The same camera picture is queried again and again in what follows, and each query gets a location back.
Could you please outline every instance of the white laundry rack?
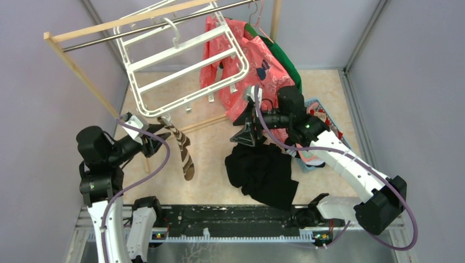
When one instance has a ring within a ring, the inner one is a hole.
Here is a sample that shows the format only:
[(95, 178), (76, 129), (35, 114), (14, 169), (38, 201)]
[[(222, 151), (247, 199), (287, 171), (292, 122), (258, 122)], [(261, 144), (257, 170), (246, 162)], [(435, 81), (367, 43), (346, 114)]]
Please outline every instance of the white laundry rack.
[[(152, 11), (152, 10), (155, 10), (157, 8), (161, 8), (161, 7), (165, 7), (165, 6), (168, 6), (170, 5), (171, 3), (175, 2), (175, 0), (163, 0), (163, 1), (160, 1), (156, 4), (153, 4), (147, 8), (144, 8), (140, 11), (137, 11), (133, 14), (130, 14), (130, 15), (127, 15), (123, 18), (127, 18), (129, 16), (132, 16), (132, 15), (137, 15), (137, 14), (142, 14), (142, 13), (146, 13), (146, 12), (149, 12), (149, 11)], [(207, 10), (211, 10), (213, 8), (217, 8), (218, 5), (216, 4), (216, 2), (211, 2), (211, 3), (208, 3), (208, 4), (205, 4), (205, 6), (194, 12), (193, 14), (195, 13), (199, 13), (199, 12), (203, 12), (203, 11), (207, 11)], [(145, 33), (142, 33), (138, 36), (135, 36), (135, 37), (132, 37), (130, 39), (127, 39), (127, 40), (123, 40), (123, 38), (118, 38), (117, 39), (117, 44), (118, 44), (118, 47), (119, 47), (119, 50), (120, 50), (120, 53), (121, 53), (121, 57), (123, 58), (123, 63), (124, 63), (124, 66), (126, 67), (126, 71), (127, 71), (127, 74), (128, 74), (128, 78), (129, 78), (129, 82), (130, 82), (130, 85), (131, 85), (131, 91), (134, 95), (134, 98), (135, 98), (135, 101), (136, 101), (136, 105), (137, 105), (137, 110), (145, 117), (149, 117), (149, 118), (156, 118), (156, 117), (159, 117), (159, 116), (166, 116), (168, 115), (169, 111), (172, 111), (173, 109), (175, 108), (178, 108), (178, 107), (181, 107), (181, 106), (185, 106), (185, 110), (187, 113), (190, 113), (191, 111), (191, 108), (190, 108), (190, 102), (193, 101), (193, 100), (196, 100), (196, 99), (199, 99), (201, 97), (204, 97), (204, 96), (208, 96), (208, 101), (209, 102), (213, 102), (214, 101), (214, 98), (213, 98), (213, 93), (216, 92), (217, 90), (219, 89), (222, 89), (222, 88), (225, 88), (225, 87), (229, 87), (230, 88), (230, 92), (233, 93), (233, 92), (236, 92), (236, 88), (235, 88), (235, 83), (244, 79), (246, 77), (246, 75), (248, 74), (249, 72), (249, 63), (246, 59), (246, 57), (244, 56), (244, 53), (242, 52), (242, 49), (240, 48), (238, 42), (236, 41), (233, 33), (231, 32), (231, 29), (229, 29), (229, 26), (228, 24), (226, 23), (223, 15), (221, 14), (221, 12), (215, 12), (213, 13), (212, 15), (214, 15), (216, 17), (216, 28), (213, 29), (213, 30), (210, 30), (210, 31), (207, 31), (197, 37), (194, 37), (190, 40), (187, 40), (183, 43), (179, 43), (179, 39), (180, 39), (180, 32), (177, 28), (177, 25), (181, 24), (181, 23), (184, 23), (184, 21), (181, 21), (181, 22), (175, 22), (173, 23), (172, 21), (170, 21), (168, 18), (163, 18), (163, 20), (169, 24), (169, 26), (165, 26), (165, 27), (160, 27), (160, 28), (156, 28), (154, 30), (151, 30), (151, 31), (148, 31), (148, 32), (145, 32)], [(156, 18), (153, 18), (152, 21), (154, 23), (156, 23)], [(144, 59), (141, 59), (139, 61), (136, 61), (136, 62), (132, 62), (132, 59), (129, 57), (129, 48), (131, 47), (131, 45), (133, 45), (134, 43), (138, 43), (138, 42), (141, 42), (141, 41), (153, 41), (155, 44), (156, 44), (156, 38), (153, 38), (154, 36), (156, 36), (158, 33), (164, 31), (164, 30), (168, 30), (168, 29), (171, 29), (171, 30), (174, 30), (174, 33), (175, 33), (175, 37), (173, 38), (173, 47), (169, 48), (169, 49), (166, 49), (160, 53), (157, 53), (157, 54), (154, 54), (152, 56), (149, 56), (147, 58), (144, 58)], [(117, 27), (114, 27), (114, 34), (118, 35), (121, 33), (121, 26), (117, 26)], [(167, 59), (170, 59), (170, 58), (173, 58), (173, 57), (176, 57), (178, 55), (181, 55), (182, 53), (188, 51), (190, 48), (193, 48), (193, 47), (196, 47), (196, 46), (199, 46), (199, 45), (203, 45), (204, 43), (216, 38), (216, 37), (220, 37), (220, 36), (225, 36), (225, 38), (229, 41), (229, 49), (215, 55), (215, 56), (212, 56), (211, 58), (208, 58), (206, 60), (202, 60), (201, 62), (198, 62), (192, 66), (189, 66), (183, 70), (180, 70), (178, 72), (175, 72), (167, 77), (164, 77), (162, 79), (159, 79), (159, 80), (156, 80), (152, 83), (149, 83), (143, 87), (140, 87), (139, 84), (137, 83), (137, 80), (134, 76), (134, 73), (137, 72), (137, 71), (140, 71), (140, 70), (143, 70), (149, 66), (153, 66), (153, 65), (156, 65), (157, 63), (159, 62), (162, 62), (162, 61), (165, 61)], [(238, 68), (239, 68), (239, 72), (231, 77), (228, 77), (228, 78), (225, 78), (221, 81), (218, 81), (216, 83), (213, 83), (212, 85), (210, 86), (207, 86), (203, 89), (200, 89), (196, 92), (193, 92), (191, 93), (190, 95), (188, 96), (185, 96), (183, 98), (180, 98), (174, 102), (171, 102), (171, 103), (168, 103), (160, 108), (157, 108), (157, 109), (153, 109), (153, 110), (150, 110), (148, 109), (148, 106), (147, 104), (144, 102), (143, 100), (143, 97), (142, 97), (142, 94), (146, 93), (146, 92), (149, 92), (151, 90), (154, 90), (168, 82), (171, 82), (179, 77), (182, 77), (183, 75), (189, 73), (189, 72), (192, 72), (192, 71), (196, 71), (196, 70), (199, 70), (205, 66), (208, 66), (216, 61), (219, 61), (223, 58), (227, 58), (228, 56), (231, 56), (232, 58), (235, 58), (237, 57), (239, 59), (239, 63), (237, 64)]]

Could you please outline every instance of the wooden drying rack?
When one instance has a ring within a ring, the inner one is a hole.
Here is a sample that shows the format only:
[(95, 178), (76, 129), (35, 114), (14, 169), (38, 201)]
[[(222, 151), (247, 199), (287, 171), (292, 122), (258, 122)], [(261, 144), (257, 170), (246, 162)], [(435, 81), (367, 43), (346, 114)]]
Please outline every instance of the wooden drying rack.
[[(95, 25), (91, 27), (86, 27), (76, 31), (71, 31), (65, 34), (53, 36), (50, 32), (44, 33), (44, 40), (51, 46), (51, 48), (60, 56), (60, 58), (67, 64), (67, 66), (76, 74), (76, 76), (84, 83), (84, 85), (95, 95), (95, 97), (104, 105), (104, 107), (111, 113), (114, 118), (117, 118), (120, 113), (112, 106), (112, 104), (103, 96), (102, 92), (97, 88), (97, 86), (92, 82), (92, 80), (84, 73), (84, 71), (76, 64), (74, 59), (66, 52), (64, 52), (61, 47), (60, 42), (86, 36), (92, 33), (97, 33), (104, 30), (109, 30), (117, 26), (123, 26), (126, 24), (135, 23), (141, 20), (150, 19), (156, 16), (165, 15), (168, 13), (176, 12), (179, 10), (196, 7), (202, 4), (207, 4), (215, 0), (192, 0), (186, 3), (172, 5), (170, 7), (155, 9), (142, 14), (137, 14), (133, 16), (128, 16), (126, 18), (121, 18), (118, 20), (106, 22), (100, 25)], [(276, 39), (279, 16), (281, 11), (282, 0), (274, 0), (273, 5), (273, 17), (271, 19), (271, 33), (270, 37)], [(215, 116), (213, 118), (200, 121), (189, 126), (183, 127), (180, 130), (183, 133), (193, 132), (195, 130), (202, 129), (209, 125), (221, 122), (228, 119), (225, 114)], [(149, 161), (145, 159), (145, 171), (150, 172)]]

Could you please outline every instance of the pink clothing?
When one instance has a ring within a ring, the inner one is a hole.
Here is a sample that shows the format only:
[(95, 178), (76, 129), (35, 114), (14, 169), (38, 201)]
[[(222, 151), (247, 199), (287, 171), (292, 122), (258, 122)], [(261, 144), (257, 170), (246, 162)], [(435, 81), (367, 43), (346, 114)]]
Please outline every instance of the pink clothing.
[[(263, 99), (270, 99), (273, 101), (274, 107), (277, 107), (277, 91), (282, 87), (295, 85), (295, 83), (289, 77), (287, 71), (271, 54), (260, 37), (252, 38), (251, 34), (244, 30), (245, 22), (227, 18), (226, 21), (250, 64), (248, 75), (235, 84), (237, 89), (235, 93), (231, 94), (229, 87), (225, 87), (219, 91), (220, 100), (226, 108), (226, 115), (230, 120), (234, 121), (247, 106), (247, 102), (243, 99), (243, 94), (247, 87), (258, 84), (263, 89)], [(208, 17), (206, 31), (212, 30), (215, 27), (215, 21), (211, 17)], [(207, 42), (203, 49), (203, 59), (208, 59), (225, 51), (228, 45), (229, 42), (224, 36)], [(223, 64), (222, 79), (239, 72), (237, 66), (239, 64), (238, 58), (227, 57), (221, 61), (217, 61), (202, 68), (200, 71), (201, 88), (215, 83), (220, 62)], [(271, 109), (270, 102), (262, 100), (262, 110), (269, 109)], [(271, 132), (282, 142), (287, 138), (284, 129), (272, 130)]]

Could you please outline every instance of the brown striped sock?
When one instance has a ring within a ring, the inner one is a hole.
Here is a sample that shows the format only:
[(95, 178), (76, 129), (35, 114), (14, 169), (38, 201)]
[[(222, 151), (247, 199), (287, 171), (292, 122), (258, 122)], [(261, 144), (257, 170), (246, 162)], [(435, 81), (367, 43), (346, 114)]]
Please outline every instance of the brown striped sock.
[(170, 130), (174, 134), (174, 137), (176, 137), (176, 140), (178, 141), (179, 150), (181, 151), (181, 161), (183, 163), (184, 179), (186, 179), (186, 181), (192, 180), (195, 174), (195, 167), (187, 149), (187, 146), (190, 145), (189, 138), (182, 131), (178, 130), (173, 125), (173, 123), (171, 123), (167, 119), (158, 117), (157, 120), (158, 122), (164, 125), (165, 129)]

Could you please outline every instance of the gray wall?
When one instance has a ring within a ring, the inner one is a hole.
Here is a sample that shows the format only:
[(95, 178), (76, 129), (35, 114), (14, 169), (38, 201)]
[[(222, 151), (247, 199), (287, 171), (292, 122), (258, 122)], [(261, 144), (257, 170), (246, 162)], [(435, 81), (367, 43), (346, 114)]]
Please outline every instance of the gray wall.
[(420, 262), (463, 262), (465, 2), (392, 1), (350, 76), (379, 168), (403, 176)]
[[(219, 0), (223, 6), (239, 0)], [(262, 13), (262, 29), (269, 33), (273, 0), (265, 0)], [(283, 1), (277, 42), (299, 69), (335, 68), (347, 64), (363, 29), (379, 0), (286, 0)], [(127, 0), (114, 4), (113, 0), (92, 0), (104, 22), (119, 19), (154, 3), (151, 0)], [(247, 5), (223, 11), (224, 16), (248, 21), (255, 10)], [(205, 17), (189, 21), (180, 27), (182, 41), (201, 34), (205, 29)], [(135, 45), (135, 60), (147, 57), (172, 46), (172, 32), (161, 33), (148, 44)], [(192, 65), (201, 60), (202, 47), (160, 63), (149, 70), (169, 71)]]
[[(79, 1), (0, 9), (0, 262), (62, 262), (82, 205), (76, 134), (112, 117), (43, 40), (90, 26)], [(110, 101), (126, 84), (106, 46), (72, 53)]]

